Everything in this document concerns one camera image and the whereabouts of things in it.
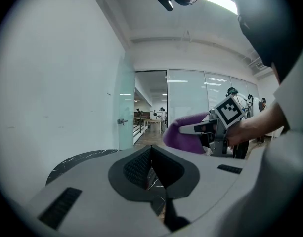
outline black and white square marker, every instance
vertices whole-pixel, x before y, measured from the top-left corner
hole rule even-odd
[[[226,129],[244,116],[243,111],[231,95],[217,104],[214,110]]]

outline fluorescent light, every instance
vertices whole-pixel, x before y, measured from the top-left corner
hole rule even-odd
[[[204,84],[206,84],[206,85],[221,86],[221,84],[218,84],[218,83],[210,83],[210,82],[205,82]]]
[[[184,81],[184,80],[168,80],[168,82],[188,82],[188,81]]]
[[[227,81],[227,80],[223,80],[223,79],[218,79],[218,78],[208,78],[208,80],[214,80],[214,81]]]
[[[236,4],[231,0],[206,0],[212,3],[215,3],[221,7],[224,7],[225,9],[235,13],[238,15],[238,10]]]

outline wooden table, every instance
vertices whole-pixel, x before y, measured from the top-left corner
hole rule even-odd
[[[148,129],[148,123],[159,124],[159,133],[161,134],[161,120],[145,119],[145,128]]]

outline glass wall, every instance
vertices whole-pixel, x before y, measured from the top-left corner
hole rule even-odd
[[[258,87],[255,84],[253,84],[251,82],[247,82],[247,87],[248,87],[249,94],[251,94],[253,97],[259,98]]]
[[[205,72],[206,86],[209,96],[209,109],[225,99],[231,87],[230,77]]]
[[[169,70],[169,122],[214,108],[225,99],[230,87],[245,96],[259,97],[255,84],[238,78],[202,71]]]
[[[177,118],[208,112],[205,75],[200,71],[169,70],[170,121]]]

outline purple cloth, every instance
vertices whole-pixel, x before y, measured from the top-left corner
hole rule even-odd
[[[166,130],[163,141],[168,147],[196,153],[205,153],[199,136],[179,133],[179,127],[200,123],[209,113],[199,113],[176,119]]]

